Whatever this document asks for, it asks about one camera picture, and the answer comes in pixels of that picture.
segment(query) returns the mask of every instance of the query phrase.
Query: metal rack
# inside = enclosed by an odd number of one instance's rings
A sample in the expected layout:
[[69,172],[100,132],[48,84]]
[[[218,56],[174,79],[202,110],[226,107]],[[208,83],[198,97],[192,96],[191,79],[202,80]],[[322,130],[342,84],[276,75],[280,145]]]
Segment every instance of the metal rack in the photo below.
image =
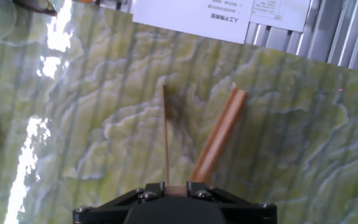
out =
[[358,0],[311,0],[303,33],[251,22],[246,43],[358,70]]

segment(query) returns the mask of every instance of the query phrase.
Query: white paper sheet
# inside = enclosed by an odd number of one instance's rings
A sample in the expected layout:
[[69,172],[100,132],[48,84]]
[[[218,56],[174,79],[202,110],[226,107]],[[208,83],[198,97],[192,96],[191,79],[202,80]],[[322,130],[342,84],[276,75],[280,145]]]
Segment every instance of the white paper sheet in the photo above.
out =
[[255,0],[251,22],[303,32],[310,0]]
[[133,21],[243,44],[254,0],[137,0]]

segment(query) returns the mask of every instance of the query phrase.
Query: orange wooden stick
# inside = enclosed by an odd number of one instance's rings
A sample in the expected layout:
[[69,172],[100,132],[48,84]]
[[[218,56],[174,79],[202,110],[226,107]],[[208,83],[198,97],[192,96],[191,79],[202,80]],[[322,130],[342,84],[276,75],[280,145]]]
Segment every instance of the orange wooden stick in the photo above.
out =
[[232,89],[218,122],[201,151],[190,180],[209,184],[219,158],[222,156],[233,129],[244,110],[247,95],[246,91],[239,90],[237,87]]

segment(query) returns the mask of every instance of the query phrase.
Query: thin wooden skewer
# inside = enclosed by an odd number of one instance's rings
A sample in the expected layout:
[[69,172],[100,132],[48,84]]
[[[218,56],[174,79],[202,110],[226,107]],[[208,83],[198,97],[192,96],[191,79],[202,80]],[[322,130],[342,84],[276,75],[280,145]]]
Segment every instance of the thin wooden skewer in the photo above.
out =
[[164,146],[165,146],[165,185],[169,185],[169,156],[168,156],[168,134],[167,134],[167,108],[165,104],[166,100],[165,85],[162,85],[162,101],[163,101],[163,113],[164,113]]
[[233,129],[244,110],[247,95],[246,91],[239,90],[237,87],[232,89],[218,122],[201,151],[190,180],[209,184],[218,160],[222,156]]

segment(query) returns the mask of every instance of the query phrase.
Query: green marble surface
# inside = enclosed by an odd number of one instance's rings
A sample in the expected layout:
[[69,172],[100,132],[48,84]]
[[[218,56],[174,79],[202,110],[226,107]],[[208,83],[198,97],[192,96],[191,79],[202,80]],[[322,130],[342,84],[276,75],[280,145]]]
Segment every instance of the green marble surface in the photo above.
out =
[[247,113],[212,185],[275,202],[279,223],[358,224],[358,72],[56,7],[17,8],[0,42],[0,223],[70,223],[79,205],[163,180],[163,83],[183,184],[234,82]]

